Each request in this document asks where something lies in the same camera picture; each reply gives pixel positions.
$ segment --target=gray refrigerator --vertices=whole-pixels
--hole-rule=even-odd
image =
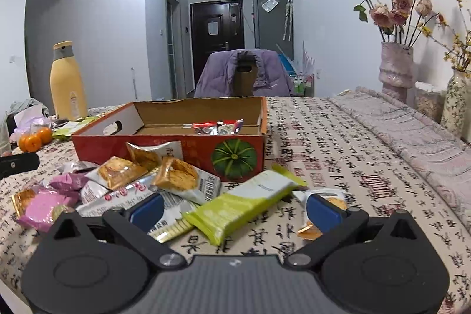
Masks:
[[[284,53],[290,61],[293,61],[293,34],[291,41],[288,40],[288,32],[286,40],[283,40],[288,0],[279,0],[280,3],[270,12],[263,9],[262,4],[265,2],[267,0],[253,0],[255,48],[276,51],[278,54]]]

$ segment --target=yellow thermos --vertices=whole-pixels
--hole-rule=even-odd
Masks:
[[[72,42],[54,45],[50,81],[57,117],[78,120],[88,116],[82,76],[72,51]]]

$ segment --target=orange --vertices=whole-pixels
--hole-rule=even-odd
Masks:
[[[20,139],[18,140],[18,148],[22,150],[22,152],[27,152],[28,150],[26,149],[24,143],[26,139],[28,138],[28,134],[23,134]]]
[[[42,147],[41,138],[37,134],[32,134],[24,141],[24,147],[28,152],[37,152]]]
[[[49,144],[52,141],[52,129],[50,128],[41,128],[36,132],[36,135],[41,138],[43,145]]]

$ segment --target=red cardboard box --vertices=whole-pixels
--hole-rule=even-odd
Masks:
[[[191,124],[244,119],[238,135],[194,133]],[[267,102],[263,97],[132,102],[72,135],[80,160],[103,164],[112,156],[129,159],[126,143],[140,146],[180,141],[184,160],[221,177],[242,182],[263,170]]]

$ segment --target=purple jacket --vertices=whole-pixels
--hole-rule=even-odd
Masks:
[[[211,54],[204,66],[195,97],[229,97],[239,53],[253,54],[258,75],[253,85],[254,96],[293,96],[293,82],[275,51],[234,50]]]

